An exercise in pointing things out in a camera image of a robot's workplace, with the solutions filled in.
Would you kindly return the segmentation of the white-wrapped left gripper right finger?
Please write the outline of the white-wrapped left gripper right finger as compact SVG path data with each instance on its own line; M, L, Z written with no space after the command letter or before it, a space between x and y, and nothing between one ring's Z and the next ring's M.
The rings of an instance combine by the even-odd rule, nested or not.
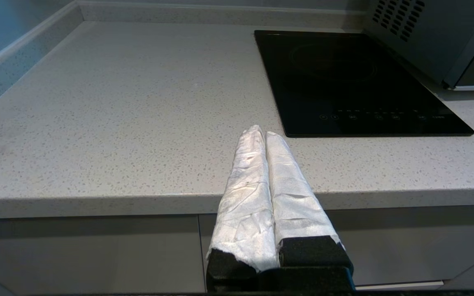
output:
M265 140L275 224L275 266L353 268L286 141L273 132L268 132Z

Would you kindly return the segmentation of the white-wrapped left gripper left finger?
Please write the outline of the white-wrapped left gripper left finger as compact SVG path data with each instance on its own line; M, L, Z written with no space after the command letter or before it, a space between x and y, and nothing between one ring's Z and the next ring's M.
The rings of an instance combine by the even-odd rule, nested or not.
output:
M252 291L278 268L265 138L253 125L239 137L207 252L209 292Z

